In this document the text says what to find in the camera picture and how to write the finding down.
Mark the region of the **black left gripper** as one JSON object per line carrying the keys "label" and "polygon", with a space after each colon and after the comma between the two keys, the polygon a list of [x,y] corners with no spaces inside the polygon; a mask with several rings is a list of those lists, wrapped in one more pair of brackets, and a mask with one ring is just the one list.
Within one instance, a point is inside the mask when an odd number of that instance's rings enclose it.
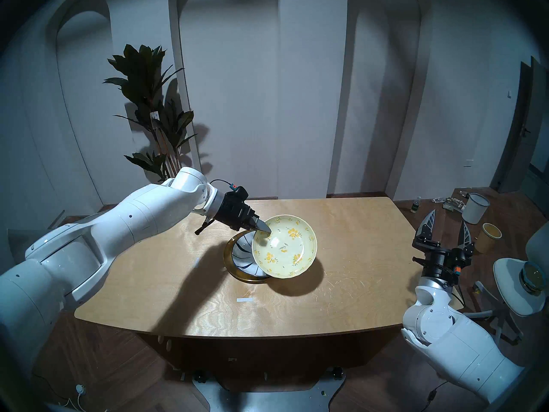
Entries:
{"label": "black left gripper", "polygon": [[248,192],[242,186],[232,186],[225,193],[221,205],[214,215],[214,220],[228,226],[233,231],[255,230],[271,233],[270,227],[259,219],[255,211],[245,203]]}

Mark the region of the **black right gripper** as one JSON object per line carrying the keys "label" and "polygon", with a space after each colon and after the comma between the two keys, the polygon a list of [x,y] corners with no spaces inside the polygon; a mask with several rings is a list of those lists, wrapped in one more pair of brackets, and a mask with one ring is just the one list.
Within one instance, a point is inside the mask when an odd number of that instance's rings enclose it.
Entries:
{"label": "black right gripper", "polygon": [[463,268],[471,265],[474,252],[474,242],[469,228],[464,220],[461,221],[458,237],[458,246],[452,249],[440,247],[439,242],[433,242],[433,227],[436,210],[433,209],[421,222],[413,248],[422,251],[425,258],[413,257],[423,267],[422,277],[440,280],[441,283],[459,283]]}

